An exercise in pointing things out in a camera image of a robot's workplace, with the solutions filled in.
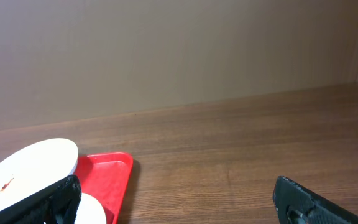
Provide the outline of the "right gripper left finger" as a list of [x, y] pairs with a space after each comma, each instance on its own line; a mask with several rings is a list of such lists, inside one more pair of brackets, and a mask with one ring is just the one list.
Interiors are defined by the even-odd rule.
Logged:
[[81, 201], [76, 175], [69, 175], [0, 211], [0, 224], [74, 224]]

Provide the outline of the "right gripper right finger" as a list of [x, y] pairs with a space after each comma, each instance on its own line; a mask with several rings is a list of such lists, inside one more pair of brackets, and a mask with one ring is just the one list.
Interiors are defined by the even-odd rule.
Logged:
[[295, 181], [279, 176], [273, 203], [280, 224], [358, 224], [358, 216]]

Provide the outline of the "white plate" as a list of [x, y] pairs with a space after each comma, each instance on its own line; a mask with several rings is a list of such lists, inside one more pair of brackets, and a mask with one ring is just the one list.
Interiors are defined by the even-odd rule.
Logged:
[[74, 224], [107, 224], [103, 206], [93, 196], [82, 193]]
[[63, 138], [31, 144], [0, 162], [0, 211], [74, 173], [78, 147]]

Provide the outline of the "white plate top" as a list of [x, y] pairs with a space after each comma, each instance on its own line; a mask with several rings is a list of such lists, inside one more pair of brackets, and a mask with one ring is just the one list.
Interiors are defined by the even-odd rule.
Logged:
[[63, 138], [31, 144], [0, 162], [0, 211], [74, 173], [78, 147]]

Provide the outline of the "red plastic tray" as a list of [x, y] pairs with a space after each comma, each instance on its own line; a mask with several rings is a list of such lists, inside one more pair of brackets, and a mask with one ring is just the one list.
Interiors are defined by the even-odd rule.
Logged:
[[121, 152], [79, 156], [73, 174], [81, 194], [93, 196], [103, 206], [107, 223], [116, 223], [132, 170], [132, 156]]

